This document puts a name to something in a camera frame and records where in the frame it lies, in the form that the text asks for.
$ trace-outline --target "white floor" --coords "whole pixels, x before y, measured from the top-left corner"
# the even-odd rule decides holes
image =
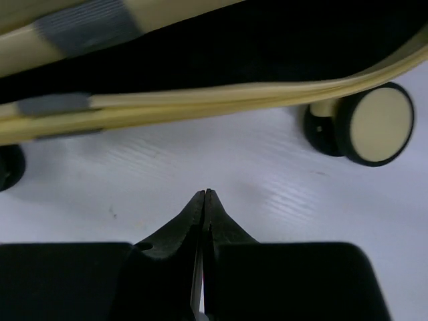
[[[428,320],[428,63],[397,82],[417,127],[377,169],[312,150],[298,107],[25,144],[27,173],[0,194],[0,241],[136,242],[212,188],[259,241],[361,246],[394,319]]]

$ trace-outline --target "black wheel rim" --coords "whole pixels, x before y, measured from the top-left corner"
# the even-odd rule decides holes
[[[25,172],[25,156],[18,145],[0,146],[0,192],[18,183]]]
[[[408,99],[408,103],[411,109],[411,128],[406,141],[394,155],[392,155],[391,157],[385,160],[374,162],[374,161],[369,161],[362,158],[357,153],[352,143],[352,138],[350,133],[350,123],[360,101],[370,92],[378,90],[380,88],[392,88],[392,89],[398,90],[406,97],[406,99]],[[358,163],[360,165],[364,165],[368,167],[379,167],[392,162],[404,151],[404,149],[406,148],[406,146],[408,145],[411,139],[414,124],[415,124],[415,108],[413,106],[411,97],[403,87],[393,82],[389,82],[382,86],[379,86],[370,90],[366,90],[364,92],[359,92],[357,94],[343,98],[338,108],[338,112],[336,114],[336,118],[334,121],[334,130],[336,133],[336,141],[337,141],[338,147],[346,157],[348,157],[351,161]]]

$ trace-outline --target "gray strap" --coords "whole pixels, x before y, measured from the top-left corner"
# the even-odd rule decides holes
[[[142,35],[121,0],[93,0],[35,22],[36,29],[66,57],[134,40]]]
[[[102,129],[79,130],[79,131],[76,131],[76,132],[66,132],[66,133],[63,133],[63,134],[53,134],[53,135],[40,136],[40,137],[37,137],[36,140],[47,140],[47,139],[55,139],[55,138],[68,138],[68,137],[75,137],[75,136],[97,134],[99,132],[102,132]]]
[[[81,112],[88,110],[90,95],[86,93],[52,94],[27,98],[17,102],[18,110],[24,116],[46,116]]]

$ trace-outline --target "caster wheel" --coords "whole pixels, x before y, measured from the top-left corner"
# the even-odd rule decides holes
[[[332,117],[314,116],[308,106],[303,119],[303,131],[308,142],[318,152],[328,156],[343,156],[334,136]]]
[[[345,97],[334,119],[339,150],[350,160],[379,167],[396,159],[410,141],[415,109],[399,85],[385,85]]]
[[[21,147],[0,146],[0,192],[18,183],[24,172],[25,157]]]

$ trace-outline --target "black object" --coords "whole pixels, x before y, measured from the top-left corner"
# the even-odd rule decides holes
[[[25,172],[25,156],[19,145],[0,146],[0,192],[18,183]]]
[[[334,157],[343,156],[337,146],[332,117],[314,116],[308,106],[303,119],[303,131],[308,142],[318,152]]]
[[[370,94],[372,91],[378,90],[380,88],[392,88],[394,90],[398,90],[399,92],[401,92],[406,97],[406,99],[409,103],[409,108],[411,110],[411,128],[410,128],[409,135],[408,135],[406,141],[404,142],[402,147],[394,155],[392,155],[391,157],[389,157],[385,160],[373,162],[373,161],[369,161],[369,160],[362,158],[358,154],[358,152],[355,150],[355,147],[354,147],[352,140],[351,140],[350,123],[352,121],[352,117],[354,116],[354,112],[355,112],[356,108],[358,107],[358,105],[360,104],[361,100],[367,94]],[[335,133],[336,133],[335,134],[336,144],[339,146],[340,151],[346,157],[348,157],[353,162],[364,165],[364,166],[379,167],[379,166],[386,165],[386,164],[392,162],[393,160],[395,160],[404,151],[404,149],[408,145],[410,138],[412,136],[413,127],[415,124],[415,107],[413,105],[411,97],[409,96],[409,94],[407,93],[407,91],[403,87],[401,87],[400,85],[398,85],[396,83],[388,82],[388,83],[383,84],[381,86],[378,86],[376,88],[365,90],[363,92],[359,92],[357,94],[342,98],[340,101],[340,106],[339,106],[337,114],[336,114],[336,118],[334,119],[334,124],[335,124]]]
[[[0,103],[52,93],[343,78],[391,55],[428,21],[422,0],[346,4],[242,1],[135,41],[1,78]]]
[[[258,243],[212,190],[136,245],[0,246],[0,320],[195,320],[202,271],[211,321],[390,320],[359,248]]]

